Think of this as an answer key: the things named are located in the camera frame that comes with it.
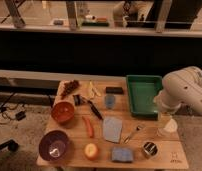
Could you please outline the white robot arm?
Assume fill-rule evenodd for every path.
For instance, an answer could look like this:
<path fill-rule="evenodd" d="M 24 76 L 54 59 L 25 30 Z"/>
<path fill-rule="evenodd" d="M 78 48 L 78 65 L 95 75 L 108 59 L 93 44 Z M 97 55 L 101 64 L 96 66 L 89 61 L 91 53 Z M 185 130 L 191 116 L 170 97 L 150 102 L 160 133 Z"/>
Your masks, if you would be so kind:
<path fill-rule="evenodd" d="M 190 66 L 166 74 L 162 86 L 154 98 L 160 113 L 174 114 L 181 103 L 185 103 L 202 115 L 202 70 L 199 67 Z"/>

